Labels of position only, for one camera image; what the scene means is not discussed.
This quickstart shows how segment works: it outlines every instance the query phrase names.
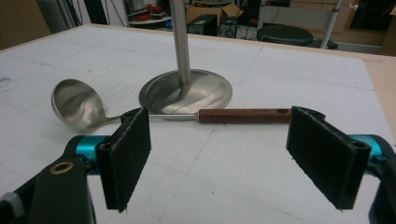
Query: white table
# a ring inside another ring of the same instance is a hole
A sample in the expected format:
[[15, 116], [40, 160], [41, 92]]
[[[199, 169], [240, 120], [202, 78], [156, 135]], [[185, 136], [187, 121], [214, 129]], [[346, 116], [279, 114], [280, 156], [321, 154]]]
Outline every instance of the white table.
[[[316, 109], [345, 133], [393, 136], [361, 59], [190, 35], [191, 68], [227, 78], [227, 108]], [[50, 107], [54, 86], [82, 80], [106, 114], [139, 107], [142, 86], [177, 69], [166, 32], [82, 26], [0, 51], [0, 195], [56, 160], [77, 134]], [[106, 210], [99, 176], [89, 176], [99, 223], [368, 223], [378, 180], [365, 176], [355, 208], [338, 211], [286, 150], [288, 125], [152, 121], [152, 150], [128, 213]]]

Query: cardboard box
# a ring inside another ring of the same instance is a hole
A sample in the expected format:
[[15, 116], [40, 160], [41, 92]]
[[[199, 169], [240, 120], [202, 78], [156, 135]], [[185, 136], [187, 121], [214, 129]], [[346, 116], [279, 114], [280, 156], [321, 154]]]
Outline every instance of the cardboard box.
[[396, 56], [396, 7], [393, 8], [390, 15], [393, 18], [382, 42], [381, 54]]
[[211, 3], [200, 2], [195, 3], [186, 8], [186, 23], [194, 20], [202, 14], [215, 14], [218, 16], [218, 26], [220, 24], [220, 17], [235, 16], [239, 17], [244, 11], [241, 10], [234, 3]]

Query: stand base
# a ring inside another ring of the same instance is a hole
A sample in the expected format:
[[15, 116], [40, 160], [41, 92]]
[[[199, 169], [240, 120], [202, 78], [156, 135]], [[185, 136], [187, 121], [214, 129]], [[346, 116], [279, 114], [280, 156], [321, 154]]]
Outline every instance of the stand base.
[[215, 73], [191, 69], [191, 81], [180, 83], [178, 71], [150, 80], [140, 91], [139, 101], [150, 114], [195, 114], [200, 109], [219, 109], [233, 96], [233, 88]]

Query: ladle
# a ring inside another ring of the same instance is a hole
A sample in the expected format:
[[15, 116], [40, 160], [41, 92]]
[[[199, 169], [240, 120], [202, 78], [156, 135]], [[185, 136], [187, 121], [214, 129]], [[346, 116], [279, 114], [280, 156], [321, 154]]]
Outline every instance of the ladle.
[[[66, 79], [54, 88], [52, 109], [64, 124], [92, 130], [120, 116], [107, 118], [102, 99], [88, 84]], [[150, 119], [198, 120], [200, 123], [289, 123], [290, 109], [201, 109], [195, 114], [149, 115]]]

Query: wooden handle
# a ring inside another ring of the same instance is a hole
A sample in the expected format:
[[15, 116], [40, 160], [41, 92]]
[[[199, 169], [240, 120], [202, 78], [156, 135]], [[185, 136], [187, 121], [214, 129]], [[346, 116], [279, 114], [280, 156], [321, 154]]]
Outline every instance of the wooden handle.
[[289, 123], [291, 109], [201, 109], [200, 123]]

